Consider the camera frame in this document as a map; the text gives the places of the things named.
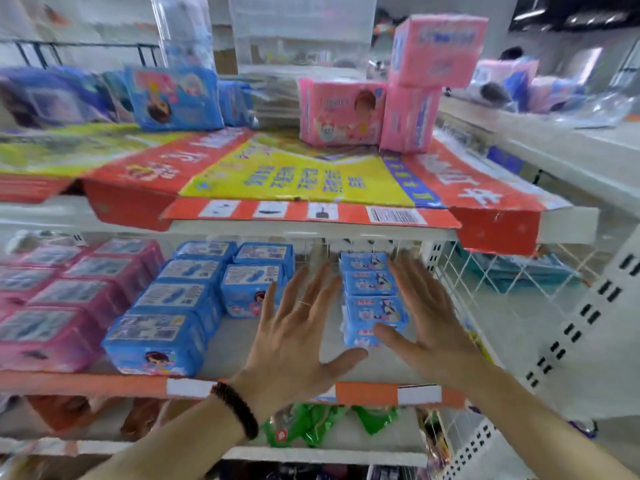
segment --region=forearm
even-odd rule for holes
[[[468,382],[471,402],[541,480],[636,479],[507,372],[482,361]]]
[[[259,381],[236,377],[232,386],[259,422],[276,407]],[[209,396],[170,423],[117,453],[82,480],[196,480],[233,446],[244,441],[244,429],[233,410]]]

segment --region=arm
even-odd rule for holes
[[[418,343],[375,325],[376,336],[425,378],[465,395],[544,480],[637,480],[601,446],[585,438],[508,372],[485,360],[455,318],[443,286],[424,266],[392,265],[413,316]]]
[[[367,356],[364,349],[350,349],[329,363],[319,361],[326,315],[341,289],[340,278],[323,288],[328,273],[329,267],[323,266],[300,301],[296,300],[308,270],[296,273],[277,313],[275,284],[267,291],[247,363],[229,381],[259,424],[288,404],[324,393]],[[112,456],[83,480],[196,480],[245,440],[234,412],[210,396]]]

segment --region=clear plastic container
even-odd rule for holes
[[[229,0],[238,73],[365,77],[377,0]]]
[[[151,0],[167,67],[216,69],[207,0]]]

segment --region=pink package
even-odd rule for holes
[[[82,308],[104,330],[129,308],[116,284],[100,280],[55,280],[27,306]]]
[[[549,112],[575,96],[581,85],[572,79],[553,75],[535,77],[529,86],[529,112]]]
[[[76,372],[102,354],[104,331],[79,308],[23,308],[0,321],[0,367]]]
[[[314,146],[379,144],[387,85],[300,79],[300,139]]]
[[[87,256],[65,271],[62,277],[113,282],[122,290],[129,304],[137,300],[151,282],[142,262],[133,257]]]
[[[539,64],[540,61],[528,59],[517,59],[515,61],[483,59],[478,61],[473,79],[476,84],[487,84],[488,82],[501,84],[517,72],[526,72],[527,85],[529,85],[538,72]]]
[[[12,260],[9,265],[18,267],[54,267],[68,269],[83,256],[91,252],[90,248],[77,246],[57,246],[45,244]]]
[[[93,252],[94,256],[136,257],[140,259],[149,276],[155,278],[164,265],[160,244],[153,239],[124,239],[115,237]]]
[[[389,84],[466,88],[488,21],[469,15],[411,15],[396,28]]]
[[[22,305],[46,288],[58,270],[44,267],[0,267],[0,301]]]
[[[424,153],[438,115],[440,88],[389,86],[380,149]]]

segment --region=black beaded bracelet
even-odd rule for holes
[[[232,409],[238,421],[244,428],[244,434],[250,440],[258,436],[258,421],[251,412],[244,399],[236,392],[233,387],[224,382],[218,382],[211,388],[211,393],[218,396],[222,401]]]

